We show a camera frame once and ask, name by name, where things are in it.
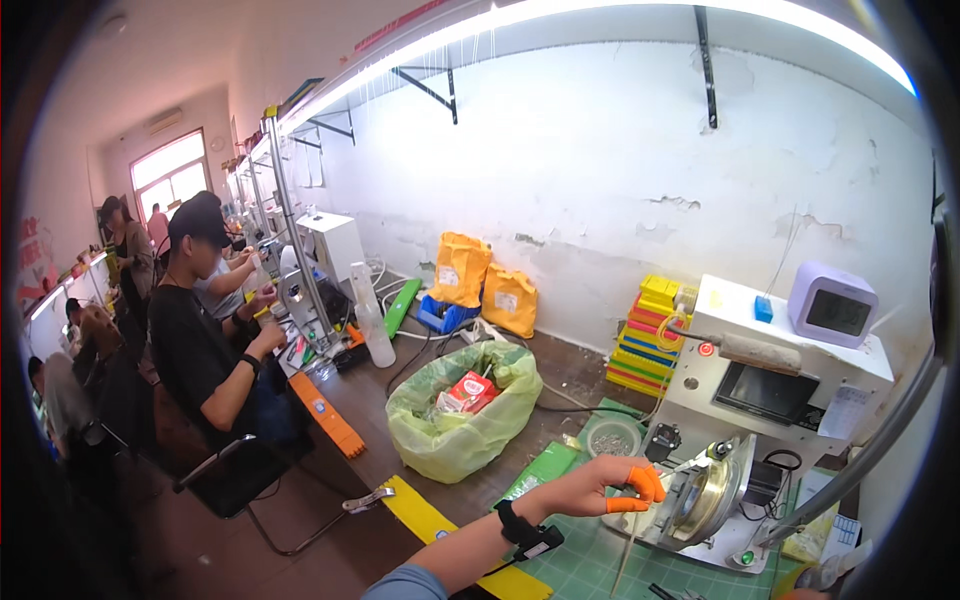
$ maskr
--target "digital clock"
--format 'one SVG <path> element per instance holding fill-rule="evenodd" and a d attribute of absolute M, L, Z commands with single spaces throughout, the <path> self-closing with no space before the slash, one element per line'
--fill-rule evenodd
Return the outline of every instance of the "digital clock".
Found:
<path fill-rule="evenodd" d="M 879 300 L 862 277 L 815 260 L 797 269 L 787 312 L 798 335 L 858 348 L 870 332 Z"/>

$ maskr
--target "fluorescent light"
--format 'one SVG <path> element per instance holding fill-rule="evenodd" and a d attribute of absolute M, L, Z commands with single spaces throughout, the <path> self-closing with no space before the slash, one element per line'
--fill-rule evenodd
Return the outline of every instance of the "fluorescent light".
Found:
<path fill-rule="evenodd" d="M 64 291 L 63 286 L 62 286 L 62 285 L 58 285 L 58 286 L 57 286 L 57 289 L 54 290 L 53 292 L 51 292 L 51 293 L 50 293 L 50 296 L 47 297 L 47 300 L 44 300 L 44 301 L 40 304 L 40 306 L 38 306 L 38 307 L 36 308 L 36 310 L 34 311 L 34 313 L 33 313 L 32 315 L 30 315 L 30 320 L 31 320 L 31 321 L 35 321 L 36 318 L 40 316 L 40 313 L 43 312 L 43 309 L 46 308 L 46 307 L 50 304 L 50 302 L 56 300 L 56 299 L 57 299 L 57 296 L 59 296 L 60 294 L 62 294 L 63 291 Z"/>
<path fill-rule="evenodd" d="M 643 5 L 682 5 L 693 6 L 689 2 L 679 0 L 524 0 L 506 7 L 497 7 L 495 10 L 478 14 L 459 23 L 445 27 L 438 32 L 422 37 L 384 59 L 363 69 L 340 85 L 337 85 L 323 96 L 308 102 L 304 106 L 288 114 L 288 119 L 280 124 L 281 132 L 290 134 L 294 129 L 321 110 L 347 96 L 351 91 L 366 85 L 376 78 L 387 74 L 390 69 L 400 66 L 410 60 L 417 59 L 428 52 L 442 46 L 477 36 L 498 27 L 506 27 L 523 21 L 560 14 L 563 12 L 581 11 L 584 9 L 599 9 L 614 6 L 643 6 Z M 903 68 L 879 46 L 854 30 L 837 23 L 810 9 L 798 6 L 786 0 L 701 0 L 696 3 L 700 6 L 729 11 L 747 12 L 758 16 L 765 16 L 789 25 L 805 29 L 818 36 L 834 41 L 864 59 L 872 62 L 880 70 L 892 77 L 905 87 L 914 96 L 917 95 L 910 78 Z"/>

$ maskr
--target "air conditioner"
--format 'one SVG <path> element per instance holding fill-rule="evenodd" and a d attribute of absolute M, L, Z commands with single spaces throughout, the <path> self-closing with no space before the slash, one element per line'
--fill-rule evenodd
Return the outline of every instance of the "air conditioner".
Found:
<path fill-rule="evenodd" d="M 171 125 L 178 124 L 182 118 L 183 111 L 179 108 L 174 108 L 173 110 L 168 110 L 163 114 L 151 119 L 147 123 L 146 127 L 148 130 L 150 130 L 150 135 L 156 135 Z"/>

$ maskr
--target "stacked trays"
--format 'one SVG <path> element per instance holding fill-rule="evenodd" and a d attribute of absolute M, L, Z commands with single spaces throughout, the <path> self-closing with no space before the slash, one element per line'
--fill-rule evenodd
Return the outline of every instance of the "stacked trays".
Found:
<path fill-rule="evenodd" d="M 657 348 L 657 327 L 673 312 L 673 297 L 680 283 L 660 276 L 648 275 L 640 284 L 627 324 L 617 337 L 616 349 L 607 366 L 607 379 L 632 390 L 657 397 L 660 388 L 670 384 L 677 352 Z M 674 325 L 686 328 L 689 317 Z M 669 340 L 677 335 L 666 332 Z"/>

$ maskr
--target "black t-shirt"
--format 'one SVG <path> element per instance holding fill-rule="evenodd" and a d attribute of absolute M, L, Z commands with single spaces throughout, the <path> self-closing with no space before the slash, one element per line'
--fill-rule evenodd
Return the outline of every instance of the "black t-shirt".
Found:
<path fill-rule="evenodd" d="M 223 325 L 194 296 L 193 290 L 161 285 L 149 308 L 150 344 L 160 381 L 184 414 L 203 430 L 207 441 L 220 449 L 252 433 L 255 426 L 252 392 L 229 432 L 210 424 L 200 407 L 240 362 Z"/>

